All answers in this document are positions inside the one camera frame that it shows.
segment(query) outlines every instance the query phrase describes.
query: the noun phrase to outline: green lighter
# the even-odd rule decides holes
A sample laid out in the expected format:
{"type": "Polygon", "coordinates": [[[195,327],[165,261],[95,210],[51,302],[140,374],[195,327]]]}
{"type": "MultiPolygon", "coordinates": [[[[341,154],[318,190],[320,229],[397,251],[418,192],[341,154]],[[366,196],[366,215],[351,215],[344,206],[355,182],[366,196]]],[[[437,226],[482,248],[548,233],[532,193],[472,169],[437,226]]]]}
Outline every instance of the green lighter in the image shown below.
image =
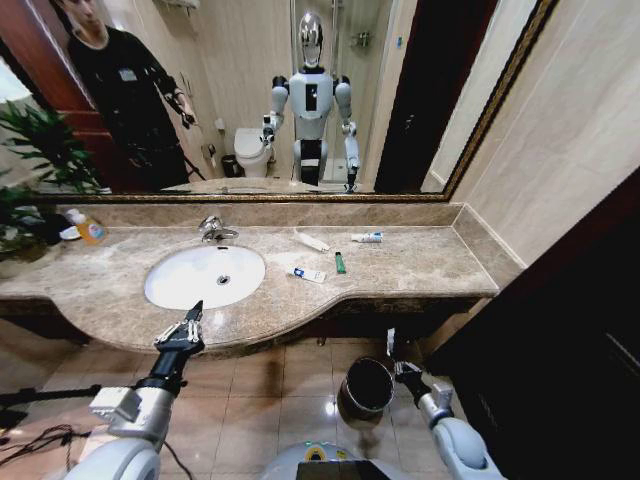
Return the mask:
{"type": "Polygon", "coordinates": [[[347,273],[347,269],[344,267],[344,261],[342,261],[342,254],[336,252],[336,270],[338,273],[347,273]]]}

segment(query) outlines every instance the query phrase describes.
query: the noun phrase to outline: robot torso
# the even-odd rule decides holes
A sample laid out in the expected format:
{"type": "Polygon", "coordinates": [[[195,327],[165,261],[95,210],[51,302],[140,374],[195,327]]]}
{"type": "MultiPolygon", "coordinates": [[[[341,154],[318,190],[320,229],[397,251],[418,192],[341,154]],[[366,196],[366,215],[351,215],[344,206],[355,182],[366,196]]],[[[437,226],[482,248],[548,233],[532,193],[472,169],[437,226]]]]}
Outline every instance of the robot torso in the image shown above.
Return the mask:
{"type": "Polygon", "coordinates": [[[296,73],[289,80],[296,140],[319,140],[333,105],[333,79],[327,73],[296,73]]]}

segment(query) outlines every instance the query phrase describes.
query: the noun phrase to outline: soap bottle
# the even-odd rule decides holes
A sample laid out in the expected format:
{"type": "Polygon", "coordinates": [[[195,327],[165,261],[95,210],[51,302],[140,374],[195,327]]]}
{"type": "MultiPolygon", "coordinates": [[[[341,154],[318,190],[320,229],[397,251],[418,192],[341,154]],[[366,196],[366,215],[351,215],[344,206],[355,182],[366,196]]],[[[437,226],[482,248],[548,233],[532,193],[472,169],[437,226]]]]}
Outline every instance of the soap bottle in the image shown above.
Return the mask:
{"type": "Polygon", "coordinates": [[[67,218],[76,226],[78,233],[88,245],[97,245],[107,236],[105,228],[93,218],[80,213],[77,208],[67,211],[67,218]]]}

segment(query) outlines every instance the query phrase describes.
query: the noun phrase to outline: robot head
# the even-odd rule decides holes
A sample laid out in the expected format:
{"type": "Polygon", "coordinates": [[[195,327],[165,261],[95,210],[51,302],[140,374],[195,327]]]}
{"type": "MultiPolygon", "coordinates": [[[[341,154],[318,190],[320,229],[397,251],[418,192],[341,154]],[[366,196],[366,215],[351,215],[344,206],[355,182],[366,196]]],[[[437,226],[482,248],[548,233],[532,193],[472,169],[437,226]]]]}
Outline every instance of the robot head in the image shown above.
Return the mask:
{"type": "Polygon", "coordinates": [[[320,65],[322,53],[322,24],[320,17],[312,12],[307,12],[300,20],[300,46],[302,58],[306,68],[316,68],[320,65]]]}

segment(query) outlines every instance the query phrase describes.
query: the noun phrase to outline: toilet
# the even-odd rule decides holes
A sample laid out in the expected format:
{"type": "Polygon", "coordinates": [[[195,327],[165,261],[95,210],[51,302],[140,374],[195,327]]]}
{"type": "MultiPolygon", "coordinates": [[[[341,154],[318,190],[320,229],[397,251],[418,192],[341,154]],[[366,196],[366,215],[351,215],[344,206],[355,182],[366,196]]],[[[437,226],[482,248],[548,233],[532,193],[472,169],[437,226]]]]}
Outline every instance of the toilet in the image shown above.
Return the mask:
{"type": "Polygon", "coordinates": [[[244,168],[247,177],[266,177],[267,164],[272,150],[260,141],[262,130],[259,128],[238,128],[233,148],[236,160],[244,168]]]}

